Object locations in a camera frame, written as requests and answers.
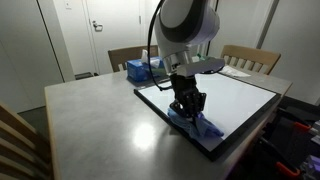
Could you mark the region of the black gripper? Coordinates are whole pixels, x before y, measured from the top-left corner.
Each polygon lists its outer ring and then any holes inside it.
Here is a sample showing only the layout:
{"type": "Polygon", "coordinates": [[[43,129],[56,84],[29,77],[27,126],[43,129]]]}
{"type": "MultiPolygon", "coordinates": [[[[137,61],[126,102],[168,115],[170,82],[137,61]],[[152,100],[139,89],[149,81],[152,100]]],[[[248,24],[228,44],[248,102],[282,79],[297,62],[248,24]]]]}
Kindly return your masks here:
{"type": "Polygon", "coordinates": [[[194,75],[185,77],[174,74],[170,80],[175,100],[169,107],[183,118],[191,118],[190,115],[194,115],[191,122],[196,124],[202,117],[201,111],[204,109],[206,94],[197,89],[194,75]]]}

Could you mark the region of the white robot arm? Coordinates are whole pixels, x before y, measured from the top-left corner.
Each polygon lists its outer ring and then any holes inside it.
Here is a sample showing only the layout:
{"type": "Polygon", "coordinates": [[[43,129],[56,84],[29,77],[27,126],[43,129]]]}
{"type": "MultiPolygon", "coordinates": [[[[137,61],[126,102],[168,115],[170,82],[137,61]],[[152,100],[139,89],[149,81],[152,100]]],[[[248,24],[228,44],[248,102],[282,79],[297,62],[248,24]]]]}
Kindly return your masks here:
{"type": "Polygon", "coordinates": [[[190,48],[212,40],[220,28],[218,14],[210,0],[162,0],[155,17],[155,35],[174,91],[170,108],[193,121],[203,111],[206,94],[196,87],[195,75],[218,72],[221,58],[192,61],[190,48]]]}

